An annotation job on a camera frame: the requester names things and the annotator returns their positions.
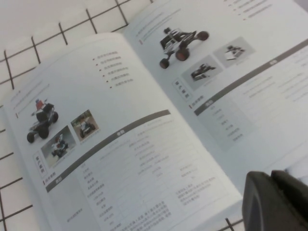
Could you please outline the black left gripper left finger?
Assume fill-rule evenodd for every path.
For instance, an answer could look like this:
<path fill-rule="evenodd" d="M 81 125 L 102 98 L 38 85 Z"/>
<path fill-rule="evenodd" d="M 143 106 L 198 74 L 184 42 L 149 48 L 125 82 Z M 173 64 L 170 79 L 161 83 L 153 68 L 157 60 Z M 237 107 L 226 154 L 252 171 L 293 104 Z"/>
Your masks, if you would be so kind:
<path fill-rule="evenodd" d="M 275 181 L 266 173 L 251 171 L 246 176 L 242 216 L 246 231 L 281 231 L 288 202 Z"/>

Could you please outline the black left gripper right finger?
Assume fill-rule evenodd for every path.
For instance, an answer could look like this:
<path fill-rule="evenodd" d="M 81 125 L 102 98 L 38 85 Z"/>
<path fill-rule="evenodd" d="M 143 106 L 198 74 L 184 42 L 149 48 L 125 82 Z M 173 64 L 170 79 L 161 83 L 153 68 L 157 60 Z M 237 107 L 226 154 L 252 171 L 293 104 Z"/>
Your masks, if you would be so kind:
<path fill-rule="evenodd" d="M 284 196 L 285 203 L 292 214 L 290 221 L 296 225 L 292 231 L 308 230 L 308 186 L 301 180 L 282 170 L 273 170 L 271 178 L 277 184 L 280 193 Z"/>

